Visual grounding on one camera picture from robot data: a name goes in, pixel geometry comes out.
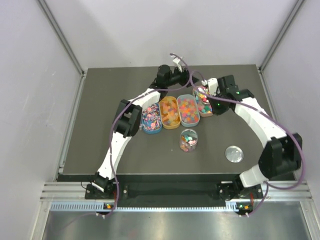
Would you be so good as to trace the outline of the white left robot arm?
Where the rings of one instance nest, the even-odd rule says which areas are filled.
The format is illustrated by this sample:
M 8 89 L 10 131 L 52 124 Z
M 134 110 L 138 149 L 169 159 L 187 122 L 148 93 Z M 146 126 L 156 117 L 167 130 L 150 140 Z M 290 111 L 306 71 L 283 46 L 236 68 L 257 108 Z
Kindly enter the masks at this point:
M 114 185 L 118 183 L 118 164 L 127 144 L 140 128 L 142 112 L 160 102 L 167 92 L 173 92 L 171 86 L 179 84 L 181 90 L 198 81 L 187 66 L 176 66 L 172 71 L 168 65 L 163 64 L 158 67 L 156 78 L 144 92 L 133 99 L 120 101 L 109 133 L 109 148 L 92 181 L 98 195 L 106 199 L 113 194 Z

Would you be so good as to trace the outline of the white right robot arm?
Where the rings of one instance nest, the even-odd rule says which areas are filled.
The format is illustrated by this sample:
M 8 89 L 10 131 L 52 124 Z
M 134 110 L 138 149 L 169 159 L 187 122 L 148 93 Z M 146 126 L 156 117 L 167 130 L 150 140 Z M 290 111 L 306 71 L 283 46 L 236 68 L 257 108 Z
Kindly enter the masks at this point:
M 208 89 L 213 114 L 219 116 L 232 110 L 251 128 L 263 147 L 258 163 L 232 180 L 231 199 L 235 196 L 245 198 L 253 187 L 301 168 L 302 137 L 277 125 L 250 90 L 239 89 L 233 75 L 210 78 L 201 83 Z

